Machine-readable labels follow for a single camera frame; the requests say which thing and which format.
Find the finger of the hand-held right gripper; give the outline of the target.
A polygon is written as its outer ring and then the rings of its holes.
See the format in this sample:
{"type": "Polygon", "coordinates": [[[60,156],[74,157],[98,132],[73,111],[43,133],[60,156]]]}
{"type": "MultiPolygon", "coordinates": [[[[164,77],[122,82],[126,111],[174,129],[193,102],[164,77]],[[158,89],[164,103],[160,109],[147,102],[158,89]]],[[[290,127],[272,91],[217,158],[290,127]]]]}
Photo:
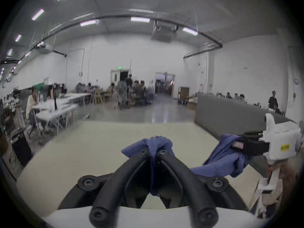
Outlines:
{"type": "Polygon", "coordinates": [[[248,139],[236,140],[231,148],[235,151],[239,151],[245,155],[253,155],[253,145],[248,139]]]}
{"type": "Polygon", "coordinates": [[[251,131],[251,132],[245,132],[241,136],[243,138],[248,138],[251,140],[260,140],[263,138],[263,133],[259,131],[251,131]]]}

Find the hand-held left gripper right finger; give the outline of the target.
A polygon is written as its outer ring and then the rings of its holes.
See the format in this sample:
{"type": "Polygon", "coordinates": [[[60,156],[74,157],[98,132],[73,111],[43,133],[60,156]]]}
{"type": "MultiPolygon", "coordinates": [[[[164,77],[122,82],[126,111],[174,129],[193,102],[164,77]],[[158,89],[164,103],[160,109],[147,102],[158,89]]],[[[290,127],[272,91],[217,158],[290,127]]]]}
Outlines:
{"type": "Polygon", "coordinates": [[[194,227],[212,228],[219,221],[216,208],[248,211],[248,207],[225,177],[205,177],[194,174],[178,158],[166,150],[156,154],[157,169],[165,169],[177,184],[181,197],[174,194],[175,200],[165,204],[167,208],[187,205],[194,227]]]}

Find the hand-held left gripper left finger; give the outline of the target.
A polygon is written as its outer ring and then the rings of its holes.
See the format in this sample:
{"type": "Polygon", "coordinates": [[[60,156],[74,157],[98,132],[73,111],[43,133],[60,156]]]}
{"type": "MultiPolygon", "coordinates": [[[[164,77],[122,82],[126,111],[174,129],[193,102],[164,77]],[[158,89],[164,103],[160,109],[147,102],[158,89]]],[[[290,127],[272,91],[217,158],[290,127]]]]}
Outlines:
{"type": "Polygon", "coordinates": [[[151,191],[150,167],[150,152],[144,147],[114,173],[81,177],[58,210],[91,206],[90,223],[97,228],[111,227],[119,206],[142,207],[151,191]]]}

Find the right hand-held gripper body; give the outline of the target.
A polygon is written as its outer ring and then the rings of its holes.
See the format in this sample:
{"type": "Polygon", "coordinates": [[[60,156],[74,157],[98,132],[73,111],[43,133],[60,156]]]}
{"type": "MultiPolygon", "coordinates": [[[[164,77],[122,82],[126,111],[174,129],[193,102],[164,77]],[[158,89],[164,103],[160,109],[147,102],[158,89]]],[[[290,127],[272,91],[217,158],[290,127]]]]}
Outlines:
{"type": "Polygon", "coordinates": [[[301,129],[293,121],[276,124],[274,115],[266,113],[265,125],[266,129],[258,137],[258,143],[264,146],[256,147],[257,155],[251,159],[252,167],[263,176],[259,179],[255,192],[275,190],[280,167],[273,169],[269,177],[266,177],[267,167],[295,157],[301,146],[301,129]]]}

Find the person's right hand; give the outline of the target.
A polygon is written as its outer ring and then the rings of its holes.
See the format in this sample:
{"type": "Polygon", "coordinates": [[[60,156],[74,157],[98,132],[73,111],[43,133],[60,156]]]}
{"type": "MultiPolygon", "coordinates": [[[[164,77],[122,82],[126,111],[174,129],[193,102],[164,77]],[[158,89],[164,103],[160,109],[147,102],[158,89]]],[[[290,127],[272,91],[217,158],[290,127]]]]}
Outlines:
{"type": "Polygon", "coordinates": [[[282,179],[283,183],[282,201],[288,201],[296,186],[297,174],[294,168],[287,161],[268,165],[268,174],[276,169],[280,169],[279,179],[282,179]]]}

